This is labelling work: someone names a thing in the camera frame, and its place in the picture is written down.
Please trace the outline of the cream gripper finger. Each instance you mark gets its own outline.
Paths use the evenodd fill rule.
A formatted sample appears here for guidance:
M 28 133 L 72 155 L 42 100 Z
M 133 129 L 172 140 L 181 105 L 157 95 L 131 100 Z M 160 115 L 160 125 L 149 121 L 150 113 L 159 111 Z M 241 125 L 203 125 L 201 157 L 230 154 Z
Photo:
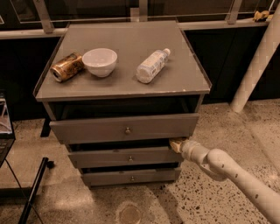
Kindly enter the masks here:
M 186 143 L 186 138 L 171 138 L 169 144 L 176 153 L 182 153 Z

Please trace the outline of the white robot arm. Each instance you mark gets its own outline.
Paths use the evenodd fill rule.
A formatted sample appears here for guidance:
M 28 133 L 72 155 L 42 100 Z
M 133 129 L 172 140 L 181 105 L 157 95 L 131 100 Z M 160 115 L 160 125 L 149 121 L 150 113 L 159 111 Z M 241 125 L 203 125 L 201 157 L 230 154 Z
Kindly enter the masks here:
M 187 138 L 171 138 L 171 149 L 195 163 L 210 178 L 230 179 L 271 223 L 280 224 L 280 195 L 242 169 L 224 150 L 208 149 Z

